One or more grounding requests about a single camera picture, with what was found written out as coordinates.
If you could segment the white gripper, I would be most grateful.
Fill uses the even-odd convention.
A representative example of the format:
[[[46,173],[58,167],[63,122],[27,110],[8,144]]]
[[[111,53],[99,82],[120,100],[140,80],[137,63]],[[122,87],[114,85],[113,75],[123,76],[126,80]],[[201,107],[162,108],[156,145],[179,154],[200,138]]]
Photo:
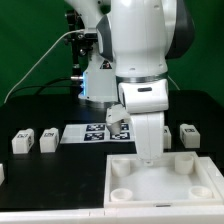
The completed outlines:
[[[121,121],[132,126],[138,157],[151,163],[159,159],[164,150],[164,113],[129,114],[121,105],[112,105],[106,112],[106,126],[111,134],[121,132]]]

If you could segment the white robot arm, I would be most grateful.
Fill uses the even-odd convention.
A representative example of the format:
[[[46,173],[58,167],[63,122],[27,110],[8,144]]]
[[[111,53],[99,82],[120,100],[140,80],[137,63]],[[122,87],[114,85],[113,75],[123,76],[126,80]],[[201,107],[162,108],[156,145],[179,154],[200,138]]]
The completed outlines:
[[[194,24],[184,0],[64,0],[92,42],[78,99],[106,107],[113,134],[131,123],[137,155],[150,162],[163,153],[168,109],[168,59],[185,54]]]

